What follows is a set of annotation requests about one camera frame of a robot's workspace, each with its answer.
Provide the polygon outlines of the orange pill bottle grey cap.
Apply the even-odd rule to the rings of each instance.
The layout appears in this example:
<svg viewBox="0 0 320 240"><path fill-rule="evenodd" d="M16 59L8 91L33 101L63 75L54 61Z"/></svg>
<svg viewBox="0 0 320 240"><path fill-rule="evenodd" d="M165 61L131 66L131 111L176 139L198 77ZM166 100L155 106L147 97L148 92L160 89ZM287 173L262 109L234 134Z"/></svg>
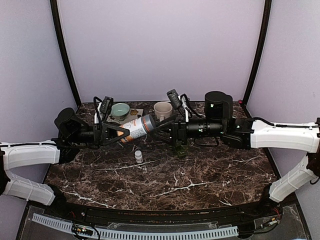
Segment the orange pill bottle grey cap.
<svg viewBox="0 0 320 240"><path fill-rule="evenodd" d="M153 117L148 114L126 122L120 127L129 130L129 135L120 139L123 143L128 143L152 132L156 128L156 123Z"/></svg>

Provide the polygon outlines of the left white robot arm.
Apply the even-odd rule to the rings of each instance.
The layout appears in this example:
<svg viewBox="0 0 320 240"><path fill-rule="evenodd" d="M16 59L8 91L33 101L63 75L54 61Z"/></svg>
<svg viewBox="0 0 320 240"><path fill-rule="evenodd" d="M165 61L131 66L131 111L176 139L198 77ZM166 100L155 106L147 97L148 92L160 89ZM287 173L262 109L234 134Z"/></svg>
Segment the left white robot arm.
<svg viewBox="0 0 320 240"><path fill-rule="evenodd" d="M0 145L0 193L50 206L58 217L67 218L71 208L58 187L18 176L11 170L40 164L68 164L82 149L110 145L129 136L130 131L107 122L89 125L70 107L63 109L54 123L58 128L57 138Z"/></svg>

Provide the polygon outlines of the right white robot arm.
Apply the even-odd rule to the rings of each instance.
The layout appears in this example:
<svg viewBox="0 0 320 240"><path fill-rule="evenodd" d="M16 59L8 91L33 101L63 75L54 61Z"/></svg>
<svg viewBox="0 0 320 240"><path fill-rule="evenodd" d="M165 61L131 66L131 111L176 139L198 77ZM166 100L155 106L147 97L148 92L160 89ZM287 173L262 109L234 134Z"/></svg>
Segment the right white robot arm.
<svg viewBox="0 0 320 240"><path fill-rule="evenodd" d="M255 213L266 217L275 206L306 183L320 179L320 122L273 123L260 117L234 118L233 98L221 91L204 96L204 116L171 116L157 123L152 133L173 147L188 139L219 138L235 149L281 148L305 151L302 160L279 180L267 185Z"/></svg>

